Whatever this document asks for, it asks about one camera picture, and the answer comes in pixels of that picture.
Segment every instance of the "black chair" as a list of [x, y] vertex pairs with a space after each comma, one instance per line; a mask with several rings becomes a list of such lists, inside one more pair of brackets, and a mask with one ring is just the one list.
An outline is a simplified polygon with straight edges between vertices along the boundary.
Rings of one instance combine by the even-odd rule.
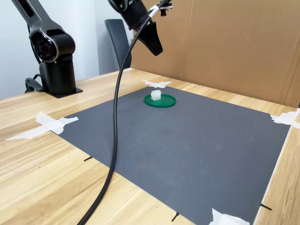
[[[120, 70], [123, 61], [126, 57], [126, 53], [129, 50], [129, 43], [124, 27], [124, 23], [121, 19], [105, 20], [105, 26], [111, 37], [112, 48], [114, 54], [114, 60], [117, 70]], [[131, 65], [131, 53], [126, 60], [125, 69], [130, 68]]]

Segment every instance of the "green plate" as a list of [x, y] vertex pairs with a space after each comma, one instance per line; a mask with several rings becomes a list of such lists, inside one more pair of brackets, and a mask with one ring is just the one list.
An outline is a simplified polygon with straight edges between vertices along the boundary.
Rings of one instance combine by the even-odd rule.
[[151, 94], [149, 94], [145, 96], [144, 102], [152, 107], [168, 108], [176, 104], [176, 98], [171, 95], [161, 94], [160, 100], [153, 101], [151, 100]]

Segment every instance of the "cardboard wall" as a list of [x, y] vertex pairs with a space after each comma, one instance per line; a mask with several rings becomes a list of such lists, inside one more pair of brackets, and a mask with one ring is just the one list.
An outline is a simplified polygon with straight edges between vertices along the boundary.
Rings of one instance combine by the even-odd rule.
[[172, 2], [167, 17], [153, 18], [164, 52], [155, 57], [137, 42], [132, 68], [298, 106], [300, 1]]

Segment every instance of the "wooden table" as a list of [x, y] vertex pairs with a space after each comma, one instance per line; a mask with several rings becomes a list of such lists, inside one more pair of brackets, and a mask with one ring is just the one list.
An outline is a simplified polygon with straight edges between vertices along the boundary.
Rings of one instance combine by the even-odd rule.
[[[11, 225], [76, 224], [91, 206], [106, 179], [108, 168], [52, 132], [31, 140], [4, 139], [39, 126], [43, 111], [55, 119], [113, 99], [117, 72], [77, 82], [83, 93], [56, 99], [31, 92], [0, 101], [0, 223]], [[231, 104], [280, 115], [295, 111], [229, 92], [127, 70], [120, 96], [144, 88], [142, 79], [173, 81], [170, 87]], [[300, 224], [300, 130], [291, 128], [256, 224]], [[88, 224], [192, 224], [127, 179], [114, 173], [101, 204]]]

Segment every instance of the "gray mat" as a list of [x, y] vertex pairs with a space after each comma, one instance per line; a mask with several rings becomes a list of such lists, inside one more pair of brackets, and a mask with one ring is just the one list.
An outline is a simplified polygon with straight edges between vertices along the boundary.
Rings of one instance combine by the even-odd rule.
[[[115, 171], [198, 225], [213, 220], [212, 208], [253, 223], [289, 126], [170, 87], [162, 92], [177, 104], [153, 108], [143, 102], [152, 90], [119, 98]], [[109, 101], [70, 115], [79, 120], [60, 136], [109, 166], [112, 110]]]

